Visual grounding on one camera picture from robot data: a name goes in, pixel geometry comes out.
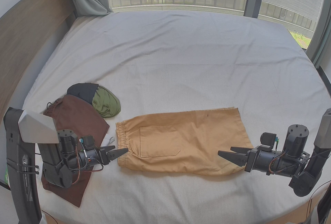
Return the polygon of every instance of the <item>tan shorts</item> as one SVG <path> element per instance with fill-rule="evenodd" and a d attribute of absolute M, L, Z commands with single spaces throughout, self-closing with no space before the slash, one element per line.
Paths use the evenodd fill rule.
<path fill-rule="evenodd" d="M 226 175 L 239 167 L 217 155 L 253 147 L 238 108 L 147 114 L 116 123 L 118 165 L 132 170 Z"/>

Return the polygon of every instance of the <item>wooden headboard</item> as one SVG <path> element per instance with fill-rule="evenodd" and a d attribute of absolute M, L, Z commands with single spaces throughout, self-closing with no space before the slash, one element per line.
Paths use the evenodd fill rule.
<path fill-rule="evenodd" d="M 73 11 L 72 0 L 21 0 L 0 18 L 0 121 L 27 66 Z"/>

